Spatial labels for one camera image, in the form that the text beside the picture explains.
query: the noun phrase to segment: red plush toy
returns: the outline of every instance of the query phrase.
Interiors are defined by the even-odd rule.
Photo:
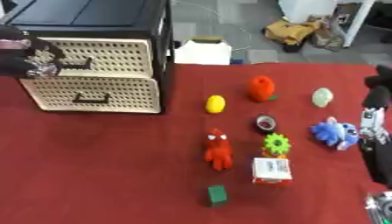
[[[250,81],[249,96],[256,102],[265,102],[273,98],[275,83],[267,76],[256,76]]]
[[[208,132],[205,160],[213,162],[213,168],[217,171],[233,166],[233,150],[228,143],[228,137],[218,129]]]

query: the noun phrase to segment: red tablecloth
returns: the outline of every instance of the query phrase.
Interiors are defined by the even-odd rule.
[[[358,124],[371,66],[261,64],[178,66],[167,115],[55,114],[40,111],[15,80],[0,80],[0,223],[229,224],[368,223],[370,182],[356,147],[333,152],[308,128],[328,116]],[[249,78],[268,75],[277,101],[254,103]],[[335,100],[315,108],[311,94],[330,88]],[[204,110],[223,95],[220,115]],[[251,158],[263,137],[251,123],[278,120],[292,144],[294,182],[251,184]],[[216,172],[202,160],[206,131],[227,133],[234,168]],[[227,188],[229,203],[205,206],[207,188]]]

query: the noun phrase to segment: blue plush toy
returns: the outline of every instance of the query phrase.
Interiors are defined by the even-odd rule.
[[[340,123],[334,117],[328,117],[326,122],[320,122],[311,127],[311,132],[328,146],[337,145],[338,151],[344,151],[348,147],[358,143],[359,136],[354,125]]]

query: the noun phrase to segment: drawer unit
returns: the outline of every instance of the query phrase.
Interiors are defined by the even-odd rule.
[[[40,0],[2,21],[66,55],[58,76],[20,80],[41,109],[159,114],[174,63],[170,7],[169,0]],[[49,52],[29,58],[52,59]]]

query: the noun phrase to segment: perforated drawer front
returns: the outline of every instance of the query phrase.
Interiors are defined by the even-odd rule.
[[[159,113],[153,79],[56,77],[20,80],[43,110]]]
[[[91,69],[64,69],[60,75],[143,77],[153,75],[150,41],[145,39],[112,38],[42,38],[61,48],[66,65],[84,65],[92,59]],[[32,60],[48,62],[49,52],[38,52]]]

